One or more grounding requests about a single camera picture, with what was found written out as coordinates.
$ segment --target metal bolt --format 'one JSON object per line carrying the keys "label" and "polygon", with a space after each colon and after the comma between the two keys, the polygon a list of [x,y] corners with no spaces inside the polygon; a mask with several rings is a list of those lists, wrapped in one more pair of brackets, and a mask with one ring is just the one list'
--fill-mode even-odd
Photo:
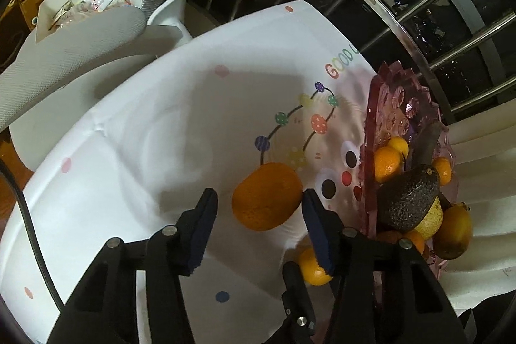
{"label": "metal bolt", "polygon": [[352,227],[345,227],[342,229],[342,234],[348,238],[354,238],[357,236],[357,230],[353,229]]}
{"label": "metal bolt", "polygon": [[401,246],[405,250],[409,250],[412,248],[412,241],[407,238],[401,238],[398,242],[399,246]]}
{"label": "metal bolt", "polygon": [[108,248],[116,248],[120,245],[120,238],[111,238],[106,243]]}
{"label": "metal bolt", "polygon": [[165,236],[174,236],[176,233],[177,228],[174,225],[168,225],[162,229],[162,234]]}

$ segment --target black cable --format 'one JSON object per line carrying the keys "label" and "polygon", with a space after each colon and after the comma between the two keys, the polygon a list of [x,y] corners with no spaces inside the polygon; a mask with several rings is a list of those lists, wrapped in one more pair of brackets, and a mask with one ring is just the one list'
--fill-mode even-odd
{"label": "black cable", "polygon": [[48,268],[46,267],[45,260],[43,259],[43,254],[41,253],[41,248],[39,248],[38,238],[35,235],[34,225],[30,217],[27,201],[25,200],[23,191],[16,183],[14,175],[12,175],[12,172],[9,170],[5,162],[2,161],[2,159],[0,159],[0,175],[2,175],[4,180],[6,180],[9,188],[11,188],[12,193],[16,197],[18,206],[20,207],[20,212],[22,214],[23,224],[25,225],[25,230],[27,231],[27,236],[29,237],[30,247],[32,248],[35,261],[38,264],[38,268],[41,272],[46,288],[48,289],[50,296],[52,296],[52,299],[59,309],[59,312],[63,312],[65,305],[63,304],[63,301],[57,292],[56,286],[54,285],[54,282],[50,277],[50,273],[48,272]]}

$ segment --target cartoon eye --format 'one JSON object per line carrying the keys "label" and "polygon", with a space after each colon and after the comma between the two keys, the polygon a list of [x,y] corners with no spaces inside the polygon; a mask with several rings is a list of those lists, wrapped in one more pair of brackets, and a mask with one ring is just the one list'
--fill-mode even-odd
{"label": "cartoon eye", "polygon": [[341,158],[348,168],[355,168],[358,165],[360,151],[354,143],[345,140],[341,146]]}
{"label": "cartoon eye", "polygon": [[337,185],[340,177],[336,171],[329,168],[323,168],[319,171],[315,178],[315,191],[319,197],[331,200],[337,194]]}

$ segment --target gray chair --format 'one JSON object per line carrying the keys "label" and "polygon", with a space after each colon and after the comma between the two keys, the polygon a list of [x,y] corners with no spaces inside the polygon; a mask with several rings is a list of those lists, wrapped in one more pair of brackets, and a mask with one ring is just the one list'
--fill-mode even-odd
{"label": "gray chair", "polygon": [[[160,5],[164,6],[161,17],[167,8],[177,10],[167,0],[142,0],[141,9],[113,8],[38,43],[35,31],[30,34],[15,62],[0,74],[0,131],[10,126],[15,149],[27,167],[37,169],[71,126],[107,93],[106,87],[101,93],[96,89],[103,79],[111,80],[109,89],[114,89],[157,56],[185,42],[178,26],[167,25],[167,20],[148,25]],[[114,66],[92,73],[114,61]],[[81,81],[72,83],[77,78]],[[72,103],[77,106],[67,107]]]}

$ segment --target orange dot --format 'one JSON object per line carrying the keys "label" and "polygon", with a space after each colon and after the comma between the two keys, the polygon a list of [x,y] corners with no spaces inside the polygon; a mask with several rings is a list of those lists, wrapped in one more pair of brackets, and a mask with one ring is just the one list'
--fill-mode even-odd
{"label": "orange dot", "polygon": [[32,292],[29,290],[29,287],[24,287],[23,290],[25,290],[25,294],[27,296],[29,296],[30,299],[34,299],[34,295],[32,294]]}

